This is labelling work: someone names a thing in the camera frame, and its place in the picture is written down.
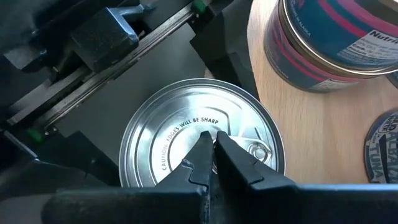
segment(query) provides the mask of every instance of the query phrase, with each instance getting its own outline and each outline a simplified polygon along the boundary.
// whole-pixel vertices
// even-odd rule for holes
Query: wooden surface
[[[249,49],[261,103],[285,146],[286,176],[298,183],[367,183],[363,144],[383,112],[398,107],[398,90],[385,77],[335,93],[314,94],[283,81],[263,49],[276,0],[254,0]]]

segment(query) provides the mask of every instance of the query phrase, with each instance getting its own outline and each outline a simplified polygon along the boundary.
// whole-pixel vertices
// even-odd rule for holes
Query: silver can
[[[123,187],[153,187],[167,177],[209,131],[225,131],[254,157],[284,173],[282,139],[267,110],[248,92],[212,79],[171,84],[131,118],[120,148]]]

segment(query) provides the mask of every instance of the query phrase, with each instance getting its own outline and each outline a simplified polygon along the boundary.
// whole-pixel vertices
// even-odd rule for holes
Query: can label
[[[356,67],[396,64],[398,26],[376,17],[362,2],[286,0],[295,30],[317,52]],[[386,8],[375,1],[373,8],[377,7]]]
[[[357,84],[357,78],[332,75],[302,57],[287,40],[277,8],[274,9],[265,34],[264,48],[274,70],[294,86],[310,91],[328,92]]]
[[[372,183],[398,183],[398,112],[380,116],[365,142],[365,163]]]

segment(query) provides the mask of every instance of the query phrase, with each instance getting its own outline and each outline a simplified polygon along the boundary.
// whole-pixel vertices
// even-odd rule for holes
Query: tuna can
[[[318,59],[354,70],[398,64],[395,0],[281,0],[290,25]]]
[[[284,173],[280,134],[260,102],[232,84],[199,78],[159,90],[131,118],[120,148],[121,185],[155,186],[180,164],[203,131],[213,139],[225,131],[244,150]]]
[[[398,70],[398,65],[386,68],[375,68],[372,70],[349,68],[335,63],[334,61],[330,60],[330,58],[326,58],[322,55],[317,54],[307,44],[305,44],[303,39],[300,37],[300,34],[298,34],[294,29],[291,18],[287,14],[285,4],[286,0],[281,0],[279,4],[279,19],[282,29],[285,32],[285,35],[287,36],[287,39],[289,40],[293,48],[301,56],[303,56],[306,60],[308,60],[316,67],[322,69],[323,71],[341,77],[351,77],[359,79],[374,78],[379,75],[390,74]]]
[[[398,109],[373,123],[365,140],[365,165],[371,183],[398,184]]]
[[[281,19],[283,17],[280,18],[277,6],[267,24],[264,48],[271,66],[285,81],[305,91],[328,92],[355,85],[363,79],[327,72],[327,67],[320,65],[322,69],[308,61],[292,46],[282,28]]]

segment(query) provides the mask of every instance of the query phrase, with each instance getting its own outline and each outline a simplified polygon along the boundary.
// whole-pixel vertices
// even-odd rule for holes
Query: nutrition label
[[[317,91],[328,91],[328,90],[338,90],[341,88],[346,88],[352,85],[357,84],[358,82],[345,82],[345,81],[339,81],[339,80],[334,80],[334,79],[327,79],[321,83],[316,84],[315,86],[312,86],[312,90],[317,90]]]
[[[339,52],[338,56],[368,65],[390,64],[398,60],[398,39],[372,30]]]

